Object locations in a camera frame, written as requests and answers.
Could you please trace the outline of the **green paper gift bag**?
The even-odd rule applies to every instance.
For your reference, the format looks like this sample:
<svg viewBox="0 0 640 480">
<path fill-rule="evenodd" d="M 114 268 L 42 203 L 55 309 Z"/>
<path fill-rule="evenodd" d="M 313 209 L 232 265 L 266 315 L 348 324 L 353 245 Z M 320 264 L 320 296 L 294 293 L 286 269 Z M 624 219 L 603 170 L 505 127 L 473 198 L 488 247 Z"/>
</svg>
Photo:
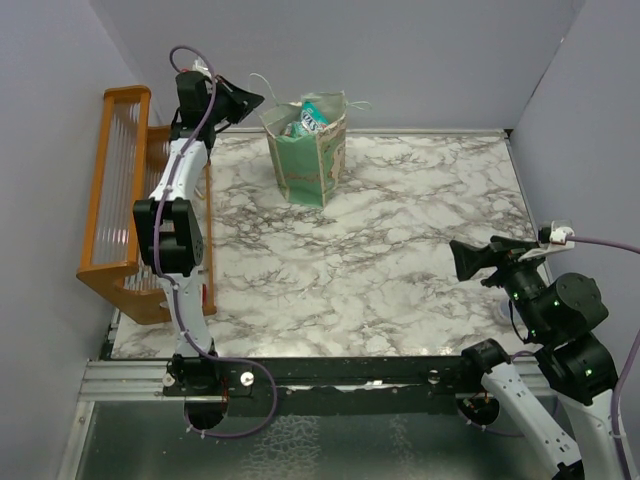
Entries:
<svg viewBox="0 0 640 480">
<path fill-rule="evenodd" d="M 268 142 L 279 191 L 292 204 L 324 208 L 337 189 L 346 161 L 347 111 L 370 110 L 367 101 L 350 102 L 343 91 L 311 92 L 296 101 L 270 93 L 272 105 L 258 114 Z M 329 121 L 316 135 L 290 138 L 283 129 L 310 101 Z"/>
</svg>

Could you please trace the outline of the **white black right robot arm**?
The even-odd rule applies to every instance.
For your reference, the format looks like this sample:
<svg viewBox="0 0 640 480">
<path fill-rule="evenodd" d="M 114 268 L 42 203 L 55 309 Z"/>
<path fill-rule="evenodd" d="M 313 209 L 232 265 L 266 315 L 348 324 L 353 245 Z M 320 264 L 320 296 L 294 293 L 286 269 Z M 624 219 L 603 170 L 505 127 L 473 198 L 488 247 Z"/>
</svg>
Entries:
<svg viewBox="0 0 640 480">
<path fill-rule="evenodd" d="M 582 242 L 569 227 L 541 230 L 538 240 L 500 236 L 475 247 L 449 243 L 458 280 L 482 269 L 493 273 L 482 285 L 505 290 L 527 329 L 525 343 L 538 345 L 533 356 L 564 408 L 572 430 L 566 432 L 530 392 L 511 355 L 487 339 L 462 352 L 461 383 L 485 390 L 503 408 L 553 479 L 636 479 L 639 470 L 624 429 L 621 393 L 639 346 L 634 344 L 618 371 L 594 330 L 609 311 L 594 279 L 566 273 L 546 283 L 538 267 L 554 253 Z"/>
</svg>

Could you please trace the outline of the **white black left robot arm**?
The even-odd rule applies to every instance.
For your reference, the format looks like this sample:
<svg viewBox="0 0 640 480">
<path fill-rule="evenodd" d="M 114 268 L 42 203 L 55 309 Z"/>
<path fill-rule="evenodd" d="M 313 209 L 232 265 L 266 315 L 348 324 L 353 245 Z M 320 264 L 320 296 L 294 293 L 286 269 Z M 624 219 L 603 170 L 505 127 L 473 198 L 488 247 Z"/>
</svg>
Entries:
<svg viewBox="0 0 640 480">
<path fill-rule="evenodd" d="M 170 124 L 168 161 L 149 197 L 135 201 L 133 218 L 141 259 L 161 285 L 176 332 L 164 389 L 206 395 L 219 389 L 221 371 L 203 312 L 205 244 L 192 198 L 217 135 L 244 120 L 264 98 L 195 70 L 179 72 L 176 87 L 179 105 Z"/>
</svg>

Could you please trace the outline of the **green Fox's mint candy bag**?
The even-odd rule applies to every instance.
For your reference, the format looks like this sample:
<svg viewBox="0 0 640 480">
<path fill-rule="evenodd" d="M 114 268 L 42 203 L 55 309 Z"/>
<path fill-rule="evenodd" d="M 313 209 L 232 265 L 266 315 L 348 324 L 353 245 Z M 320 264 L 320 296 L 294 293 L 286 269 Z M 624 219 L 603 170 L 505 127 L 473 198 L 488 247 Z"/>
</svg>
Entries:
<svg viewBox="0 0 640 480">
<path fill-rule="evenodd" d="M 316 135 L 329 126 L 329 121 L 310 101 L 302 103 L 297 120 L 290 122 L 282 131 L 282 135 L 290 138 Z"/>
</svg>

